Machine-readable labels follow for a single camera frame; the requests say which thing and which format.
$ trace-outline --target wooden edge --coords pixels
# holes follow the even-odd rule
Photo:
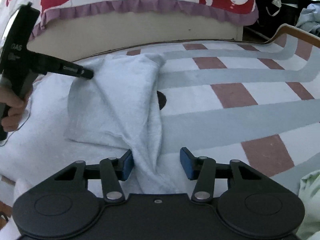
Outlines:
[[[83,57],[75,61],[78,60],[82,60],[82,59],[86,59],[86,58],[90,58],[90,57],[95,57],[95,56],[99,56],[99,55],[104,55],[104,54],[109,54],[109,53],[113,53],[113,52],[117,52],[117,51],[121,51],[124,49],[133,49],[133,48],[137,48],[137,47],[143,47],[143,46],[148,46],[148,45],[155,45],[155,44],[165,44],[165,43],[182,43],[182,42],[190,42],[190,41],[227,41],[227,42],[234,42],[234,43],[250,43],[250,44],[260,44],[260,45],[266,45],[266,44],[270,44],[273,43],[278,37],[280,37],[283,34],[288,34],[291,35],[293,37],[296,37],[300,40],[303,40],[305,42],[308,42],[310,44],[312,44],[313,46],[316,46],[318,48],[320,48],[320,38],[308,33],[304,30],[298,29],[297,27],[288,25],[288,24],[282,24],[276,34],[268,41],[266,42],[248,42],[248,41],[235,41],[235,40],[222,40],[222,39],[193,39],[193,40],[175,40],[175,41],[157,41],[157,42],[150,42],[150,43],[144,43],[144,44],[139,44],[139,45],[133,45],[133,46],[128,46],[128,47],[122,47],[119,49],[112,49],[112,50],[107,50],[107,51],[103,51],[100,53],[96,53],[93,54],[91,56],[87,56],[87,57]]]

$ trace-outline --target human hand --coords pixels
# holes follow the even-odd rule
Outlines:
[[[8,111],[8,116],[1,120],[1,125],[5,132],[12,132],[18,129],[31,93],[32,90],[28,92],[24,100],[21,100],[11,89],[0,86],[0,103],[5,103],[11,107]]]

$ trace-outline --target light green fabric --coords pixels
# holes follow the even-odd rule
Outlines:
[[[299,198],[306,214],[297,236],[302,240],[320,240],[320,170],[301,179]]]

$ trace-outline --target handheld black device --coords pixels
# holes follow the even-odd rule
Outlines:
[[[20,240],[298,240],[293,231],[304,218],[304,205],[292,192],[240,160],[229,164],[194,157],[180,150],[190,180],[187,194],[130,194],[119,180],[134,166],[132,153],[100,164],[76,161],[20,196],[13,218]],[[100,179],[103,198],[88,191]],[[228,190],[214,198],[215,179]]]
[[[39,74],[48,72],[91,79],[93,71],[77,64],[48,55],[29,51],[27,43],[40,12],[22,5],[13,14],[0,41],[0,85],[9,87],[23,99]],[[8,115],[10,107],[0,103],[0,121]],[[0,141],[7,138],[0,124]]]

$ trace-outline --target purple ruffle trim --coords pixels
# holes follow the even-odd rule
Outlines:
[[[126,12],[147,12],[154,11],[159,13],[184,12],[188,15],[200,15],[215,18],[221,22],[228,21],[235,25],[252,25],[258,19],[258,9],[249,14],[236,14],[207,6],[204,4],[186,2],[179,0],[117,0],[103,1],[92,4],[86,4],[69,8],[56,8],[47,10],[41,22],[37,24],[32,32],[30,39],[40,35],[48,22],[54,19],[73,19],[79,17],[92,16],[97,14],[116,11],[118,13]]]

